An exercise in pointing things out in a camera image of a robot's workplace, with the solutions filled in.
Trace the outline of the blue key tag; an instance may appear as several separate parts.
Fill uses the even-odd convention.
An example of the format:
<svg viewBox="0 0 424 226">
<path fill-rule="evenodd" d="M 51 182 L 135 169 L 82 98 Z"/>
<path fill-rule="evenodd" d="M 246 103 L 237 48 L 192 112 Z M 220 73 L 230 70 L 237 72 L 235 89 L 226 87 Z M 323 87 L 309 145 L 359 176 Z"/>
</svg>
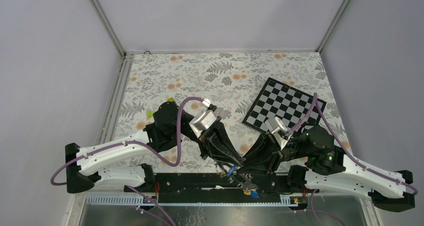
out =
<svg viewBox="0 0 424 226">
<path fill-rule="evenodd" d="M 233 173 L 234 173 L 235 171 L 236 171 L 236 168 L 230 168 L 226 176 L 227 176 L 228 178 L 230 178 L 230 177 L 233 175 Z"/>
</svg>

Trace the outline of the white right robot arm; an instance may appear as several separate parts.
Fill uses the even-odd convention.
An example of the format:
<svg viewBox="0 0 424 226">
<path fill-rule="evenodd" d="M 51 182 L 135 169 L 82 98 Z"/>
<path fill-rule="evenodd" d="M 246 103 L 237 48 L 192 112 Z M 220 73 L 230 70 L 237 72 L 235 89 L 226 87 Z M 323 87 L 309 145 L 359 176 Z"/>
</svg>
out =
<svg viewBox="0 0 424 226">
<path fill-rule="evenodd" d="M 271 192 L 344 193 L 394 213 L 415 207 L 415 196 L 407 190 L 413 182 L 412 172 L 386 171 L 349 156 L 320 125 L 292 131 L 279 118 L 273 118 L 266 121 L 266 126 L 267 131 L 244 155 L 239 173 L 274 179 L 281 163 L 306 158 L 303 165 L 291 166 L 283 182 L 270 187 Z"/>
</svg>

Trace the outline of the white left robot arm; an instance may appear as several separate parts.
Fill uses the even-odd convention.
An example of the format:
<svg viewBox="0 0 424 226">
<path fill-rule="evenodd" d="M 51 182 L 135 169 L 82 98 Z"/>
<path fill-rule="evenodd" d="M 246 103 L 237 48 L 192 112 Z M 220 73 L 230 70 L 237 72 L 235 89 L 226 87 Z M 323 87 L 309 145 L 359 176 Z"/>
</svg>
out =
<svg viewBox="0 0 424 226">
<path fill-rule="evenodd" d="M 66 145 L 65 164 L 59 170 L 66 172 L 63 185 L 67 192 L 78 194 L 101 185 L 139 187 L 148 192 L 155 186 L 151 166 L 126 168 L 119 162 L 152 153 L 170 167 L 177 167 L 182 159 L 182 136 L 198 144 L 203 159 L 242 166 L 245 160 L 230 141 L 216 107 L 208 99 L 196 97 L 205 111 L 193 116 L 184 110 L 192 100 L 188 97 L 181 104 L 163 103 L 151 124 L 121 139 L 90 147 Z"/>
</svg>

